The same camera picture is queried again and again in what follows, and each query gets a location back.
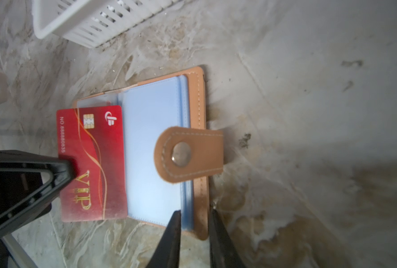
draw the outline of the white stitching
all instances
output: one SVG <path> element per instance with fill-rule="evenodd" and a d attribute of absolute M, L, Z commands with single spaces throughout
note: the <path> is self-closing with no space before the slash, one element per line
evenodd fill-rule
<path fill-rule="evenodd" d="M 197 171 L 197 172 L 192 172 L 192 173 L 188 173 L 188 174 L 181 174 L 181 175 L 174 175 L 173 173 L 171 173 L 171 172 L 169 171 L 169 169 L 167 168 L 167 166 L 166 166 L 165 159 L 164 159 L 164 154 L 165 154 L 165 152 L 166 152 L 167 143 L 171 140 L 171 138 L 172 138 L 174 135 L 199 135 L 199 136 L 213 136 L 213 137 L 222 137 L 222 136 L 223 136 L 222 134 L 207 134 L 207 133 L 189 133 L 189 132 L 174 132 L 174 133 L 172 133 L 172 134 L 167 138 L 166 142 L 164 142 L 163 151 L 162 151 L 162 153 L 161 153 L 162 165 L 163 165 L 165 171 L 166 171 L 171 177 L 174 177 L 174 178 L 181 178 L 181 177 L 186 177 L 186 176 L 190 176 L 190 175 L 196 175 L 196 174 L 205 173 L 205 172 L 210 172 L 210 171 L 219 170 L 219 169 L 222 170 L 222 168 L 217 168 L 217 169 L 206 169 L 206 170 L 200 170 L 200 171 Z"/>
<path fill-rule="evenodd" d="M 195 74 L 197 76 L 197 94 L 198 94 L 198 128 L 201 129 L 200 125 L 200 79 L 198 79 L 198 73 L 196 72 L 188 72 L 187 74 Z"/>

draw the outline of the white plastic basket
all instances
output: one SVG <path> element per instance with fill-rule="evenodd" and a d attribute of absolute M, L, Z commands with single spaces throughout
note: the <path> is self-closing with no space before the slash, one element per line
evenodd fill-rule
<path fill-rule="evenodd" d="M 34 0 L 33 28 L 95 48 L 179 0 Z"/>

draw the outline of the basket slot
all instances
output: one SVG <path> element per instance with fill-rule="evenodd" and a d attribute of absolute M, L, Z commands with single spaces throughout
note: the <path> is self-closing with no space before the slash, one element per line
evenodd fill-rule
<path fill-rule="evenodd" d="M 134 26 L 134 25 L 136 25 L 137 23 L 139 23 L 139 22 L 142 21 L 142 18 L 140 18 L 139 16 L 137 16 L 137 14 L 136 14 L 135 12 L 131 12 L 130 7 L 127 6 L 126 3 L 124 3 L 124 2 L 122 2 L 122 1 L 120 1 L 120 0 L 118 0 L 117 3 L 118 3 L 118 5 L 119 5 L 119 8 L 118 8 L 117 6 L 114 6 L 114 8 L 115 8 L 118 12 L 120 12 L 121 14 L 124 15 L 123 18 L 128 18 L 128 19 L 131 21 L 132 26 Z"/>
<path fill-rule="evenodd" d="M 100 23 L 94 21 L 94 19 L 88 20 L 87 24 L 89 24 L 90 27 L 96 28 L 96 29 L 98 29 L 100 31 L 106 31 L 107 30 L 107 28 L 105 26 L 103 26 Z"/>
<path fill-rule="evenodd" d="M 78 36 L 75 33 L 69 33 L 69 34 L 65 35 L 65 37 L 75 43 L 78 43 L 80 45 L 83 45 L 83 46 L 86 46 L 89 48 L 92 48 L 96 45 L 96 44 L 90 43 L 90 41 L 87 39 L 81 38 L 80 36 Z"/>
<path fill-rule="evenodd" d="M 70 2 L 69 0 L 59 0 L 59 2 L 65 3 L 68 6 L 72 5 L 72 2 Z"/>
<path fill-rule="evenodd" d="M 103 26 L 105 29 L 107 29 L 108 25 L 107 25 L 106 23 L 102 22 L 100 19 L 98 19 L 98 18 L 96 18 L 96 17 L 93 17 L 92 19 L 93 19 L 93 21 L 94 21 L 95 23 L 98 23 L 98 24 L 100 24 L 101 26 Z"/>
<path fill-rule="evenodd" d="M 124 17 L 124 15 L 122 13 L 120 13 L 116 8 L 114 8 L 113 6 L 107 6 L 107 9 L 112 12 L 113 14 L 117 15 L 118 17 L 122 18 Z"/>
<path fill-rule="evenodd" d="M 149 17 L 151 17 L 151 16 L 153 15 L 151 8 L 150 8 L 149 6 L 147 6 L 147 5 L 144 5 L 142 1 L 135 0 L 134 2 L 135 2 L 136 5 L 137 5 L 139 8 L 141 8 L 144 12 L 149 11 L 150 14 L 147 14 L 146 19 L 149 18 Z"/>
<path fill-rule="evenodd" d="M 60 9 L 62 9 L 63 11 L 65 11 L 66 9 L 69 8 L 69 5 L 66 4 L 66 3 L 64 3 L 64 2 L 62 2 L 62 1 L 57 1 L 57 6 L 58 6 Z"/>
<path fill-rule="evenodd" d="M 92 29 L 90 27 L 87 27 L 88 29 L 84 28 L 84 27 L 78 27 L 78 29 L 80 29 L 81 31 L 83 31 L 86 34 L 91 35 L 93 38 L 99 38 L 100 34 L 98 31 L 96 31 L 95 29 Z"/>
<path fill-rule="evenodd" d="M 127 10 L 125 10 L 124 8 L 120 7 L 120 6 L 116 6 L 116 7 L 111 7 L 113 8 L 113 11 L 115 14 L 117 14 L 120 18 L 119 20 L 122 21 L 123 27 L 124 28 L 131 28 L 134 25 L 136 25 L 135 21 L 132 20 L 132 14 L 129 13 Z"/>
<path fill-rule="evenodd" d="M 121 30 L 120 27 L 122 26 L 120 23 L 113 23 L 112 21 L 110 21 L 109 19 L 105 18 L 104 16 L 98 16 L 98 20 L 100 20 L 101 22 L 103 22 L 104 24 L 107 25 L 106 29 L 111 30 L 112 32 L 115 32 L 114 29 L 116 30 Z"/>
<path fill-rule="evenodd" d="M 110 20 L 112 23 L 116 22 L 116 19 L 112 18 L 112 16 L 110 16 L 109 14 L 107 14 L 106 12 L 101 11 L 100 12 L 100 16 L 107 18 L 108 20 Z"/>
<path fill-rule="evenodd" d="M 74 35 L 76 35 L 76 37 L 79 39 L 79 40 L 83 40 L 84 42 L 87 42 L 87 43 L 89 43 L 89 44 L 94 44 L 94 42 L 95 42 L 95 38 L 93 39 L 93 36 L 90 36 L 90 35 L 88 35 L 88 36 L 90 36 L 90 37 L 88 37 L 88 36 L 86 36 L 86 35 L 84 35 L 84 34 L 82 34 L 80 31 L 79 31 L 79 29 L 75 29 L 73 32 L 72 32 Z"/>
<path fill-rule="evenodd" d="M 98 33 L 102 32 L 102 29 L 96 27 L 94 24 L 91 24 L 89 21 L 86 21 L 84 24 L 85 24 L 87 27 L 93 29 L 94 31 L 96 31 L 96 32 L 98 32 Z"/>
<path fill-rule="evenodd" d="M 134 11 L 139 15 L 139 17 L 141 18 L 140 21 L 143 21 L 144 19 L 147 19 L 150 16 L 152 16 L 152 13 L 149 10 L 142 8 L 142 6 L 138 6 L 132 0 L 122 0 L 122 1 L 126 3 L 127 6 L 130 7 L 130 12 Z"/>

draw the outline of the gold line design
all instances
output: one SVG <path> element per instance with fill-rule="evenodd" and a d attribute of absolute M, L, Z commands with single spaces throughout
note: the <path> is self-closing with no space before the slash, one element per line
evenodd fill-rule
<path fill-rule="evenodd" d="M 93 135 L 91 135 L 91 133 L 88 132 L 88 131 L 84 128 L 84 126 L 83 126 L 83 124 L 82 124 L 82 122 L 81 122 L 81 119 L 79 118 L 79 108 L 76 108 L 75 116 L 76 116 L 76 119 L 78 120 L 78 135 L 79 135 L 79 141 L 81 142 L 82 149 L 83 149 L 84 152 L 87 154 L 87 156 L 94 162 L 94 164 L 96 164 L 96 165 L 100 168 L 100 170 L 101 170 L 101 172 L 102 172 L 102 174 L 103 174 L 103 179 L 104 179 L 104 181 L 105 181 L 105 194 L 104 194 L 104 198 L 103 198 L 103 216 L 102 216 L 102 219 L 104 220 L 104 219 L 105 219 L 105 212 L 106 212 L 106 199 L 107 199 L 107 180 L 106 180 L 105 171 L 103 170 L 103 167 L 101 166 L 100 161 L 98 161 L 96 158 L 92 157 L 92 156 L 85 150 L 85 147 L 84 147 L 83 144 L 82 144 L 80 128 L 82 128 L 82 129 L 88 134 L 88 136 L 90 136 L 91 139 L 95 142 L 95 145 L 97 146 L 97 150 L 99 151 L 99 158 L 101 159 L 99 144 L 97 143 L 97 141 L 95 140 L 95 138 L 93 137 Z"/>

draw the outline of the card holder wallet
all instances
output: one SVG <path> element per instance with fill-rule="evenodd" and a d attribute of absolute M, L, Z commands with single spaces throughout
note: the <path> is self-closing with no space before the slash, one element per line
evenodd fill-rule
<path fill-rule="evenodd" d="M 208 176 L 223 171 L 223 134 L 206 130 L 203 70 L 194 67 L 74 102 L 74 108 L 102 105 L 122 106 L 129 217 L 165 226 L 181 209 L 183 231 L 205 240 Z M 191 148 L 185 167 L 171 159 L 179 142 Z"/>

